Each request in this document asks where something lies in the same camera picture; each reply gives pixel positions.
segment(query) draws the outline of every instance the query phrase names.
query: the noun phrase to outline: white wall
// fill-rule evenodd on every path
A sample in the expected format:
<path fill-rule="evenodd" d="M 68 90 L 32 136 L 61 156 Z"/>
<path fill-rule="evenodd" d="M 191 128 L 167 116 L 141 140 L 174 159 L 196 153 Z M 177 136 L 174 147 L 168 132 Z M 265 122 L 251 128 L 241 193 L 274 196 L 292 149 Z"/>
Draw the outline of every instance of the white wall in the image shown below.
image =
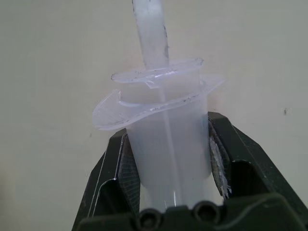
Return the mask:
<path fill-rule="evenodd" d="M 308 2 L 164 0 L 170 57 L 227 82 L 210 110 L 261 144 L 308 205 Z M 113 132 L 110 76 L 141 66 L 131 0 L 0 1 L 0 224 L 70 230 Z"/>

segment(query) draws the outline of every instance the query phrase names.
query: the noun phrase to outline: white cylinder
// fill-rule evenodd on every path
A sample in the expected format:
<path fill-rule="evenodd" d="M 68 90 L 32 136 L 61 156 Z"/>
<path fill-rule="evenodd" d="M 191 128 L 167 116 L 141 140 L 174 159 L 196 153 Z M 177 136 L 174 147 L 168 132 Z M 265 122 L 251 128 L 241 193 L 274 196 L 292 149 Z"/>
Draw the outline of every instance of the white cylinder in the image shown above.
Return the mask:
<path fill-rule="evenodd" d="M 174 153 L 170 153 L 164 113 Z M 211 174 L 206 94 L 184 106 L 149 115 L 129 125 L 127 132 L 141 183 L 150 196 L 144 207 L 164 212 L 170 206 L 191 208 L 201 200 L 211 200 L 204 186 Z"/>

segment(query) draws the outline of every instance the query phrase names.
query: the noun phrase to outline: plastic shaft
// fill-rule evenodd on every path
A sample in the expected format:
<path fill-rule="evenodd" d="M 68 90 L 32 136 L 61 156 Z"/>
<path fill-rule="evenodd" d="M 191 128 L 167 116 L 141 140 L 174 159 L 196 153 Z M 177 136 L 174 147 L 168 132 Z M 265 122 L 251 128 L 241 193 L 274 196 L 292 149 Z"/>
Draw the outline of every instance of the plastic shaft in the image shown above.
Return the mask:
<path fill-rule="evenodd" d="M 169 65 L 168 40 L 160 0 L 132 0 L 146 69 Z"/>

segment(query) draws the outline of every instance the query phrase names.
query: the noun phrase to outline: screw head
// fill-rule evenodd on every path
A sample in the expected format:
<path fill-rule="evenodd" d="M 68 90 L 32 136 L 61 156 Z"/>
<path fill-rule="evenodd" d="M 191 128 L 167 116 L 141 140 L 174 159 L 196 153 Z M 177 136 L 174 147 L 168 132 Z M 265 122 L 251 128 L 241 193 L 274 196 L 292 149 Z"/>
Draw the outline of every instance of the screw head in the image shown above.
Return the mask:
<path fill-rule="evenodd" d="M 154 231 L 159 228 L 162 221 L 160 212 L 155 209 L 142 211 L 137 219 L 137 228 L 140 231 Z"/>
<path fill-rule="evenodd" d="M 201 222 L 217 224 L 220 220 L 219 208 L 210 201 L 199 202 L 193 208 L 193 215 Z"/>

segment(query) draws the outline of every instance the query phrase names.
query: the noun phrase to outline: translucent plastic tube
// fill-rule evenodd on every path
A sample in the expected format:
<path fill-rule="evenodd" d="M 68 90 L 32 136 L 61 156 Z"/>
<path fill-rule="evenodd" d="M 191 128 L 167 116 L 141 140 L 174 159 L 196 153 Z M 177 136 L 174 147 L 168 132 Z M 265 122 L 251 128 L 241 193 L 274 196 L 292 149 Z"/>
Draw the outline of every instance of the translucent plastic tube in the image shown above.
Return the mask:
<path fill-rule="evenodd" d="M 133 5 L 145 69 L 112 76 L 124 87 L 97 105 L 93 123 L 105 130 L 126 127 L 148 207 L 192 207 L 212 197 L 206 189 L 207 95 L 223 80 L 201 76 L 200 58 L 169 64 L 161 1 Z"/>

